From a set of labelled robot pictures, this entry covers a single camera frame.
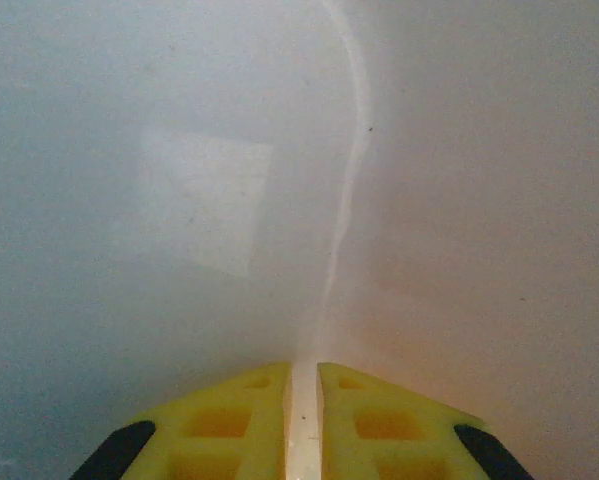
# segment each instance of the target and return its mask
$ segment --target white surface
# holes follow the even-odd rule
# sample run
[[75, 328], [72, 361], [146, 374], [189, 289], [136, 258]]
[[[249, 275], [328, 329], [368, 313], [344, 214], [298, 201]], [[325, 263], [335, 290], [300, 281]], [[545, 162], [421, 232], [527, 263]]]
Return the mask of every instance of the white surface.
[[0, 474], [279, 359], [599, 479], [599, 0], [0, 1]]

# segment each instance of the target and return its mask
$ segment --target yellow plastic part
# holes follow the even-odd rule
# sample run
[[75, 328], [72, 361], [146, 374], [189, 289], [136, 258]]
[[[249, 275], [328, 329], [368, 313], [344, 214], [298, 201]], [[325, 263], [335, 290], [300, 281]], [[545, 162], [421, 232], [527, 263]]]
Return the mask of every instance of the yellow plastic part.
[[472, 415], [376, 377], [319, 364], [323, 480], [488, 480], [454, 432]]
[[285, 478], [289, 382], [290, 364], [269, 365], [134, 418], [157, 430], [122, 480]]

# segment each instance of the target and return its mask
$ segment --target black rubber tip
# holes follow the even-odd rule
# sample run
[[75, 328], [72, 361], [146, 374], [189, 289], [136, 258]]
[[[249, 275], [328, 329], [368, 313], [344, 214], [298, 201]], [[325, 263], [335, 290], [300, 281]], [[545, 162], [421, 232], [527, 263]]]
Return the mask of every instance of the black rubber tip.
[[497, 437], [470, 425], [455, 432], [490, 480], [534, 480]]
[[156, 429], [144, 421], [114, 431], [70, 480], [120, 480]]

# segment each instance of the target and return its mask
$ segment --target white wall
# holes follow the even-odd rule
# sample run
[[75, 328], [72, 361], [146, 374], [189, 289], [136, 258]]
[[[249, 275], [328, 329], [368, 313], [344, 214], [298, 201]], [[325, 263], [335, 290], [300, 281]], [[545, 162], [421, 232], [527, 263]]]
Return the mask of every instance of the white wall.
[[482, 416], [537, 478], [599, 478], [599, 2], [364, 3], [321, 351]]
[[599, 478], [599, 0], [0, 1], [0, 472], [313, 354]]

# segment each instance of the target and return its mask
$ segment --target rectangular cutout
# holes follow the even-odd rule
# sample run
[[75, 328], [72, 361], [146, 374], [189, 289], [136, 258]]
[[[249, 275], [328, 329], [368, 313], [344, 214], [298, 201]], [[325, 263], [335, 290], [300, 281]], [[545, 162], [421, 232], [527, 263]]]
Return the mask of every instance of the rectangular cutout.
[[184, 433], [191, 437], [241, 438], [251, 416], [245, 408], [206, 408], [195, 412]]
[[439, 459], [380, 458], [375, 461], [381, 480], [448, 480], [448, 466]]
[[175, 455], [168, 480], [235, 480], [240, 461], [229, 455]]
[[367, 407], [354, 413], [360, 438], [381, 440], [421, 440], [424, 434], [412, 415], [397, 409]]

